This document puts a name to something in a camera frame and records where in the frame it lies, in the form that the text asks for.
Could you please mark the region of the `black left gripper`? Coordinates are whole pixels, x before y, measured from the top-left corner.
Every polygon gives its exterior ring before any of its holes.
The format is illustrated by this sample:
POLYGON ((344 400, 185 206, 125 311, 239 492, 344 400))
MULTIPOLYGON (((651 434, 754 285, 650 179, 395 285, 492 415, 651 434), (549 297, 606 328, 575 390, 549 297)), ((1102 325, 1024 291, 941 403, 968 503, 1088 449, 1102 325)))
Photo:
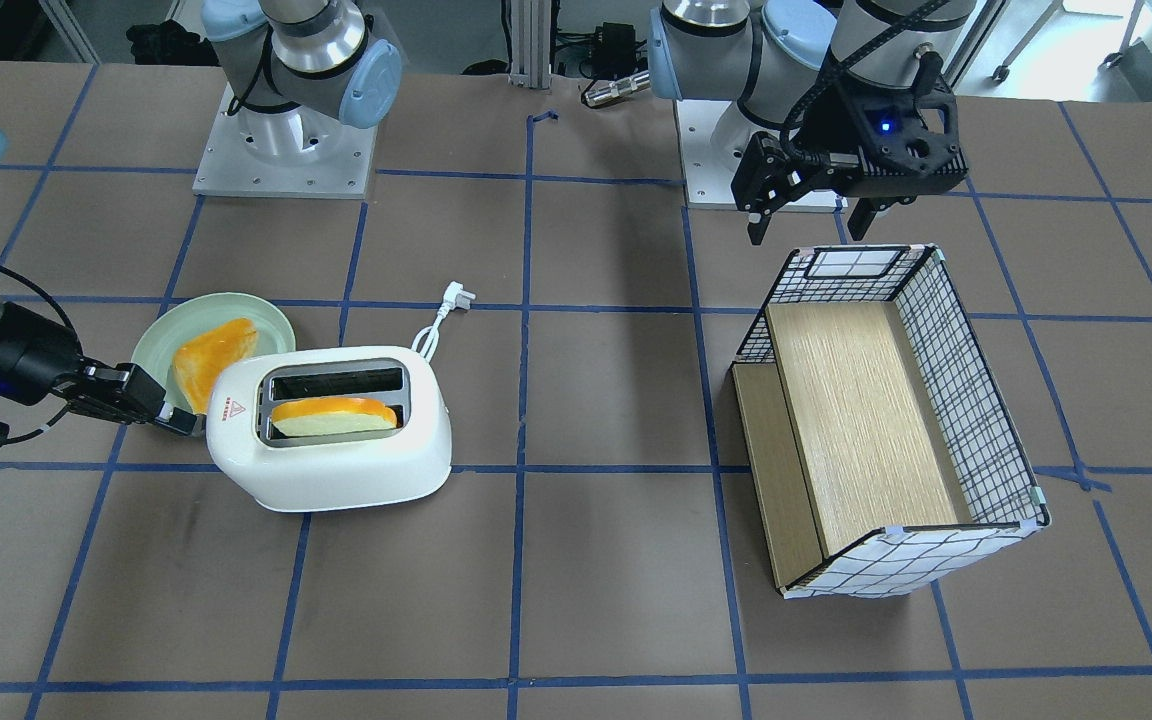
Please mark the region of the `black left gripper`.
POLYGON ((732 197, 748 217, 748 237, 761 245, 771 217, 824 187, 855 202, 847 219, 852 242, 867 236, 884 199, 950 191, 969 165, 955 96, 938 61, 922 61, 908 88, 878 88, 849 74, 806 109, 804 149, 829 156, 829 168, 767 131, 755 132, 733 173, 732 197))

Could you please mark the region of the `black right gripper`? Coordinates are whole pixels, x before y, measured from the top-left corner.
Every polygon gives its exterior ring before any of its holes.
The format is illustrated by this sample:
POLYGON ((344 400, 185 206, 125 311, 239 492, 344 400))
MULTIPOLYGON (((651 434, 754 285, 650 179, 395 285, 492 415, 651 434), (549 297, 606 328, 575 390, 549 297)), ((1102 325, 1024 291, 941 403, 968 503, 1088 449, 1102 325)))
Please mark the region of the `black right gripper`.
MULTIPOLYGON (((36 406, 65 376, 84 364, 70 331, 28 331, 23 336, 0 336, 0 397, 20 406, 36 406)), ((134 364, 84 366, 65 381, 65 401, 73 414, 118 424, 156 423, 184 437, 200 437, 205 415, 166 404, 166 393, 146 370, 134 364)), ((10 427, 0 420, 0 448, 10 445, 10 427)))

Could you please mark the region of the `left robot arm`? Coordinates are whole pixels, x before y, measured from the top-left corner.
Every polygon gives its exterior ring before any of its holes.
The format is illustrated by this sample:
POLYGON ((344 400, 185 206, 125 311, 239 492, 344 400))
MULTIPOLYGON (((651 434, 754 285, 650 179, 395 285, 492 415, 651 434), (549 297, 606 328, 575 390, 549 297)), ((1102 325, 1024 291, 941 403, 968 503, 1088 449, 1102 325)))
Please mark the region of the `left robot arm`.
POLYGON ((884 210, 969 173, 941 50, 970 1, 664 1, 652 12, 654 94, 728 101, 751 127, 733 205, 759 245, 808 194, 855 200, 861 240, 884 210))

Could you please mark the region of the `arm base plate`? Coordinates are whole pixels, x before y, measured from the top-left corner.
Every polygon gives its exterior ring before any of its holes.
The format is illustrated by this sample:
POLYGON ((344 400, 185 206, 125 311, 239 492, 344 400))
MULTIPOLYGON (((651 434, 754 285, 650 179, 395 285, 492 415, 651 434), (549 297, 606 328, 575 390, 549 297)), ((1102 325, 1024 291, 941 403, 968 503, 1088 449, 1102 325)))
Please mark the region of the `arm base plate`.
POLYGON ((232 199, 362 200, 372 176, 376 128, 343 126, 314 109, 228 115, 223 88, 196 172, 196 195, 232 199))
POLYGON ((737 209, 733 174, 760 127, 741 113, 735 100, 677 100, 675 119, 687 209, 737 209))

